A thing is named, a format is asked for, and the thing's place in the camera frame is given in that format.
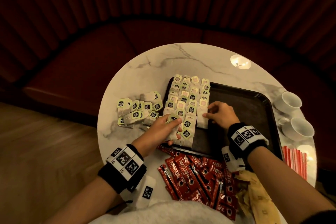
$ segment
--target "hand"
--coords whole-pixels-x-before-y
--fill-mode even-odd
[[[143,158],[147,157],[156,149],[158,145],[163,143],[172,129],[182,122],[181,118],[179,118],[165,124],[168,117],[169,114],[157,118],[154,124],[145,133],[132,142],[132,145],[135,146]]]
[[[204,113],[203,117],[213,120],[222,128],[229,129],[232,124],[239,123],[239,119],[235,114],[233,107],[227,103],[215,101],[208,105],[209,112]]]

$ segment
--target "sofa cushion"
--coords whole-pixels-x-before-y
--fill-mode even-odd
[[[314,142],[319,168],[336,171],[336,98],[324,81],[308,67],[292,62],[272,75],[302,99],[301,110],[315,129]]]
[[[172,22],[128,20],[120,23],[137,54],[174,43],[200,43],[202,30]]]
[[[291,60],[288,54],[273,45],[241,35],[205,30],[202,43],[236,52],[268,72]]]
[[[119,27],[108,24],[62,50],[24,91],[37,101],[98,116],[110,80],[135,56]]]

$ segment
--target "right hand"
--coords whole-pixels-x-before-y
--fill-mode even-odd
[[[215,101],[208,105],[209,112],[204,113],[203,117],[213,120],[222,128],[229,129],[232,124],[239,123],[239,119],[235,114],[233,107],[227,103]]]

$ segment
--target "black tray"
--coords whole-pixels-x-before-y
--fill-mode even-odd
[[[173,78],[168,83],[163,105],[165,105],[168,99],[172,81]],[[269,150],[279,159],[283,160],[280,138],[274,119],[272,104],[269,99],[265,95],[251,90],[244,90],[214,82],[210,82],[210,86],[209,104],[214,101],[221,101],[232,106],[239,120],[258,129],[269,140]],[[187,154],[217,160],[223,158],[221,149],[227,145],[229,145],[229,140],[226,132],[212,122],[208,123],[208,129],[196,127],[192,148],[177,145],[168,146],[165,144],[167,147]]]

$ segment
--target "wooden floor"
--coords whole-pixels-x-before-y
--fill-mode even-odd
[[[0,220],[38,224],[103,166],[97,129],[0,103]]]

